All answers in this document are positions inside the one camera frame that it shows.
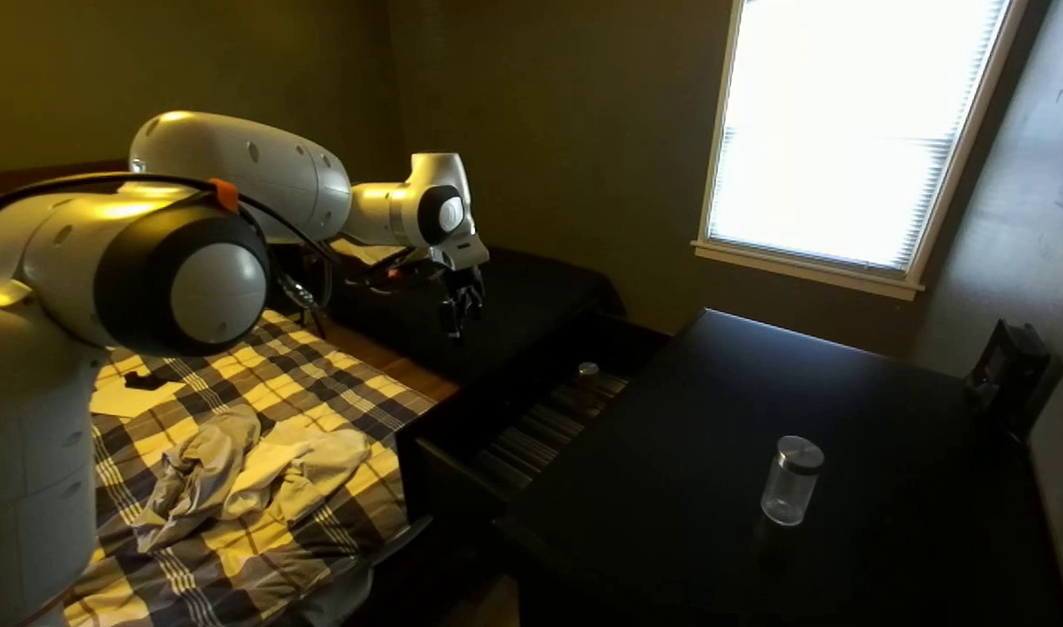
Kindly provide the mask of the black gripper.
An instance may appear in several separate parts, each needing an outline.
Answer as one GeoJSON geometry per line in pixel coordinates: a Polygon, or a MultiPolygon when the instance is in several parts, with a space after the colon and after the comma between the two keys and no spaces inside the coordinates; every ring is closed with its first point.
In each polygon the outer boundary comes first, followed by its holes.
{"type": "Polygon", "coordinates": [[[404,260],[391,268],[391,279],[404,293],[433,293],[439,300],[439,322],[448,340],[463,336],[463,312],[460,303],[467,303],[467,312],[478,319],[483,312],[483,279],[478,268],[446,268],[435,260],[404,260]]]}

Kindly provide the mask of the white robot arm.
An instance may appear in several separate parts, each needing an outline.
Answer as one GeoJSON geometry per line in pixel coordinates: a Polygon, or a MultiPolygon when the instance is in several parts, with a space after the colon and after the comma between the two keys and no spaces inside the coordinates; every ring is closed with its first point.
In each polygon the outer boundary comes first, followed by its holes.
{"type": "Polygon", "coordinates": [[[210,355],[270,293],[274,242],[428,260],[481,303],[486,248],[453,152],[350,180],[314,138],[216,112],[139,126],[122,171],[0,190],[0,627],[59,627],[98,543],[90,394],[110,346],[210,355]]]}

